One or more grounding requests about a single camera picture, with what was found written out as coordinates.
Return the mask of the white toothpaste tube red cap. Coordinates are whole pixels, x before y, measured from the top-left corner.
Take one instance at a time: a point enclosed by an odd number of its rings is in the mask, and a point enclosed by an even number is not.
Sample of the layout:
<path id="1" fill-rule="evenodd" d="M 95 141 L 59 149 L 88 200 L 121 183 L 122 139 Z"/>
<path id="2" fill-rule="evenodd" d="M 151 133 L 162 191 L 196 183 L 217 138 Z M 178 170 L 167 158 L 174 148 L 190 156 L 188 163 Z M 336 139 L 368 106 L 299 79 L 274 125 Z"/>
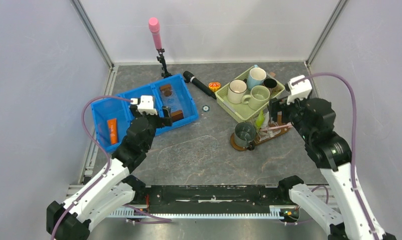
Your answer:
<path id="1" fill-rule="evenodd" d="M 269 112 L 267 112 L 263 116 L 264 116 L 264 121 L 261 125 L 261 130 L 267 131 L 267 129 L 269 128 L 269 124 L 270 124 L 270 114 L 269 114 Z"/>

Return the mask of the grey toothbrush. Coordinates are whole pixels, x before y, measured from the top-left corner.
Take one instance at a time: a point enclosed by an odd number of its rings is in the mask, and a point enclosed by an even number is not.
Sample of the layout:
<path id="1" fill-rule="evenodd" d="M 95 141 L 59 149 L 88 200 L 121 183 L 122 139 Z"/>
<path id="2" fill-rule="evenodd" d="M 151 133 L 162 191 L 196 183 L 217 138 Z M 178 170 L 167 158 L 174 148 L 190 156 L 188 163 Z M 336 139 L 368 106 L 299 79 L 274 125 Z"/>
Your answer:
<path id="1" fill-rule="evenodd" d="M 270 122 L 266 131 L 275 135 L 281 132 L 281 126 L 277 122 Z"/>

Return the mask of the green toothpaste tube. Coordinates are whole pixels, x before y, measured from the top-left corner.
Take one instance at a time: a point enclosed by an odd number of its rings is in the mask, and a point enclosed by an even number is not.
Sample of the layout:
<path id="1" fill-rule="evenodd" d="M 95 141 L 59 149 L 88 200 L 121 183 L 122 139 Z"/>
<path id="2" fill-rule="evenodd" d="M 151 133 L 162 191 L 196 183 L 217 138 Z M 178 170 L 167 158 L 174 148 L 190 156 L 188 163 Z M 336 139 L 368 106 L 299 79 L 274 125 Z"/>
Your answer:
<path id="1" fill-rule="evenodd" d="M 255 120 L 255 126 L 256 126 L 256 128 L 258 130 L 261 129 L 261 126 L 262 126 L 262 124 L 264 122 L 264 119 L 265 119 L 264 113 L 263 113 L 263 110 L 261 110 L 259 112 L 259 115 L 258 115 L 257 119 Z"/>

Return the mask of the clear plastic toothbrush holder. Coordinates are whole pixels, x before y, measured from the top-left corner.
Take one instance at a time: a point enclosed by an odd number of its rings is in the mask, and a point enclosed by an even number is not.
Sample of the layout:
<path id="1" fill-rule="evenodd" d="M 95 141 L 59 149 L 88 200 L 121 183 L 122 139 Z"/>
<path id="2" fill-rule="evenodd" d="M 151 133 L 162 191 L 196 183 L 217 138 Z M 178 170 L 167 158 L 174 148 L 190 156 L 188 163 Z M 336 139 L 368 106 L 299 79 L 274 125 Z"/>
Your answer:
<path id="1" fill-rule="evenodd" d="M 283 134 L 286 134 L 289 130 L 289 126 L 282 125 L 281 122 L 270 121 L 269 117 L 265 117 L 262 125 L 258 127 L 256 125 L 257 119 L 250 121 L 256 128 L 256 137 L 254 143 L 256 145 L 263 144 L 269 140 L 275 139 Z"/>

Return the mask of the brown oval wooden tray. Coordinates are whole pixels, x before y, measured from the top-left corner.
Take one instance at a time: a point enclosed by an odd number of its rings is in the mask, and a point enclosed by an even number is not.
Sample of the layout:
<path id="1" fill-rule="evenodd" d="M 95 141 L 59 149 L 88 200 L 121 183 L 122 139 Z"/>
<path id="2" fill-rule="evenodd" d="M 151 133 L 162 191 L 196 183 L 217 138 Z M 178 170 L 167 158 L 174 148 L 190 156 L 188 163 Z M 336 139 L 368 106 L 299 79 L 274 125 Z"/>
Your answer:
<path id="1" fill-rule="evenodd" d="M 282 121 L 282 114 L 279 112 L 276 121 L 265 117 L 260 127 L 257 127 L 256 120 L 238 123 L 230 137 L 230 144 L 240 152 L 252 151 L 257 146 L 286 134 L 291 128 L 291 124 Z"/>

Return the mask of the dark grey mug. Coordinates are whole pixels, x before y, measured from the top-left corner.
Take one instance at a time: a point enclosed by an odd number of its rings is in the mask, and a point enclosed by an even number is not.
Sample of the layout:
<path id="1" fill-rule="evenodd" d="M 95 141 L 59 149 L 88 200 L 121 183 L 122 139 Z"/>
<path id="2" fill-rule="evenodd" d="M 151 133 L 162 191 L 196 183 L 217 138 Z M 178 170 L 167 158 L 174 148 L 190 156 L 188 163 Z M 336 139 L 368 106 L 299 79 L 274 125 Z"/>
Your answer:
<path id="1" fill-rule="evenodd" d="M 256 128 L 248 122 L 238 123 L 234 129 L 234 143 L 240 147 L 252 151 L 255 149 Z"/>

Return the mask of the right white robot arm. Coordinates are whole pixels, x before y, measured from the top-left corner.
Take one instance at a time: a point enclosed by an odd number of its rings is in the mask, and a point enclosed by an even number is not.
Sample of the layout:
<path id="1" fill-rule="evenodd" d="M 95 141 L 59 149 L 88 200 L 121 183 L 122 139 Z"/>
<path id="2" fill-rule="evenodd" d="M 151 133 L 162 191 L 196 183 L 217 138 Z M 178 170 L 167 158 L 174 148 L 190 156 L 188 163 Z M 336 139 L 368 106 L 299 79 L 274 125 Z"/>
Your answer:
<path id="1" fill-rule="evenodd" d="M 340 212 L 334 211 L 308 190 L 296 175 L 279 182 L 278 199 L 284 204 L 302 207 L 319 224 L 329 240 L 394 240 L 370 213 L 362 199 L 362 189 L 353 165 L 354 157 L 347 141 L 334 130 L 336 114 L 331 103 L 320 98 L 270 100 L 269 114 L 291 123 L 304 140 L 305 150 L 330 186 Z"/>

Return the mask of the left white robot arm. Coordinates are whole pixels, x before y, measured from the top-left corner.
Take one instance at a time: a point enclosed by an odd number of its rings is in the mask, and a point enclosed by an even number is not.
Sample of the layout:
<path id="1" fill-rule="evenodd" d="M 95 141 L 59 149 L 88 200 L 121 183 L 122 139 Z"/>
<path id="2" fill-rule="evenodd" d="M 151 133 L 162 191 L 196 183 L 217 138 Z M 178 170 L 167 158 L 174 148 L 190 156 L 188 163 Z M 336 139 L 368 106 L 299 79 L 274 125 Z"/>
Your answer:
<path id="1" fill-rule="evenodd" d="M 53 201 L 47 208 L 47 232 L 53 240 L 86 240 L 93 229 L 124 204 L 141 203 L 144 184 L 132 172 L 146 158 L 156 130 L 173 123 L 170 109 L 162 107 L 160 117 L 145 103 L 130 106 L 135 118 L 102 171 L 63 203 Z"/>

